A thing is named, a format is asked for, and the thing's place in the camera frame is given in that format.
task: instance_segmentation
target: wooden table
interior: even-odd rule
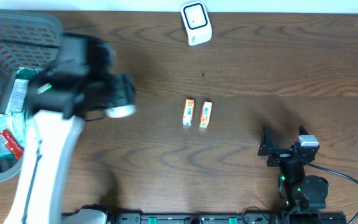
[[[190,47],[179,13],[50,12],[67,32],[107,40],[113,72],[133,74],[137,113],[87,123],[67,180],[64,212],[277,210],[278,168],[257,157],[263,125],[288,147],[304,124],[320,141],[315,164],[358,179],[358,15],[211,13],[213,38]],[[193,126],[181,123],[196,100]],[[208,129],[198,122],[214,104]],[[329,181],[327,209],[350,220],[358,185]],[[0,223],[17,178],[0,184]]]

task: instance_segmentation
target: gray basket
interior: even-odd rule
[[[50,14],[0,10],[0,39],[60,45],[62,33],[62,24]],[[58,49],[0,42],[0,113],[5,112],[16,69],[44,68],[57,53]],[[22,159],[0,159],[0,182],[17,175],[21,165]]]

